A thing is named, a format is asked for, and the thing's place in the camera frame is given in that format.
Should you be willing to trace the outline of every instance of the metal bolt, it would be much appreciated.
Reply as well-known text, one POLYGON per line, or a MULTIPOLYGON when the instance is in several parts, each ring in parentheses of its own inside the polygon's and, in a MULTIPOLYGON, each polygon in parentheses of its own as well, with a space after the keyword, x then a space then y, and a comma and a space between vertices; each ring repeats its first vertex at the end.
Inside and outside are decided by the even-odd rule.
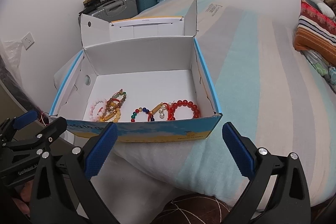
POLYGON ((291 153, 291 158, 296 160, 299 156, 296 153, 291 153))
POLYGON ((42 158, 46 159, 49 157, 49 152, 45 151, 43 154, 42 154, 42 158))
POLYGON ((72 149, 72 153, 75 155, 78 155, 81 152, 81 148, 80 147, 75 147, 74 149, 72 149))
POLYGON ((265 148, 260 148, 259 149, 259 154, 261 154, 261 155, 266 155, 268 153, 268 151, 265 149, 265 148))

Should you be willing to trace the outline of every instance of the suitcase handle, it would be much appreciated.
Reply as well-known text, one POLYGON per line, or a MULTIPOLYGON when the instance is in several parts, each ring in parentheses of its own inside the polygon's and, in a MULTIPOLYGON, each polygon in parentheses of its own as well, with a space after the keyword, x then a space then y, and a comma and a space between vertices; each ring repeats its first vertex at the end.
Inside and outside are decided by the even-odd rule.
POLYGON ((113 16, 115 14, 120 13, 124 9, 124 6, 125 6, 125 1, 118 0, 114 3, 111 3, 110 5, 105 6, 104 9, 108 16, 113 16))

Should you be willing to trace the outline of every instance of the gray suitcase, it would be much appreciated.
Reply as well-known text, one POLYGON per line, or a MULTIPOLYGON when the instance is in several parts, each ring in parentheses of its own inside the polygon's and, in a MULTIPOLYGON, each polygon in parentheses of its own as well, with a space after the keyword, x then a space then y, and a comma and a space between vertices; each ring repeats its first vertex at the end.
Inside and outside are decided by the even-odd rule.
POLYGON ((99 6, 88 15, 108 22, 132 18, 138 15, 137 2, 136 0, 113 0, 99 6))

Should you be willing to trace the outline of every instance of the striped pillow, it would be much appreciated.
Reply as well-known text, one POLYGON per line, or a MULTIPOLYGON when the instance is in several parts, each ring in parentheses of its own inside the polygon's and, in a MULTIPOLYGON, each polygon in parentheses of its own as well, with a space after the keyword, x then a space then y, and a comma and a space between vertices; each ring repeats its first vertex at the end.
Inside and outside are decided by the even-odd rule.
POLYGON ((294 49, 297 51, 313 49, 328 62, 336 65, 335 22, 303 0, 294 49))

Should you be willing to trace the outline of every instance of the round hole in box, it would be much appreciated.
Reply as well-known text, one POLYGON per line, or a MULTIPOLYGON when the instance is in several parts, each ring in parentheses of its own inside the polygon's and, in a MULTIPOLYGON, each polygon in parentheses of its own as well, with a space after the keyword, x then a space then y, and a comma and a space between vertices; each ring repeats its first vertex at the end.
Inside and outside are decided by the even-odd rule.
POLYGON ((85 83, 85 85, 90 85, 91 84, 91 79, 88 75, 85 75, 84 83, 85 83))

